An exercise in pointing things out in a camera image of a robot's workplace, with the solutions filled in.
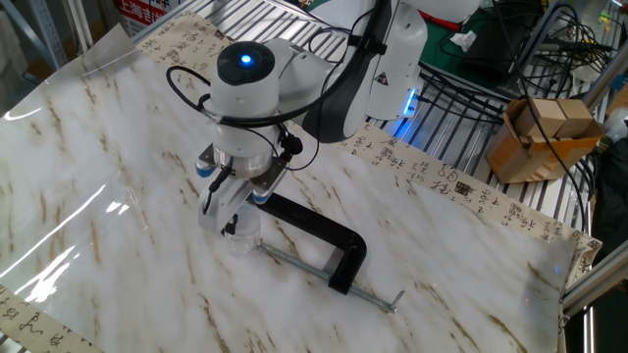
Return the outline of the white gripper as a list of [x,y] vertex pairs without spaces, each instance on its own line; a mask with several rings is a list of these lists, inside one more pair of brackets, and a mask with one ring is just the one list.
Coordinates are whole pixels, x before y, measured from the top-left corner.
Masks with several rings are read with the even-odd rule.
[[216,191],[205,188],[198,201],[198,224],[205,230],[235,235],[236,211],[253,190],[248,179],[229,176]]

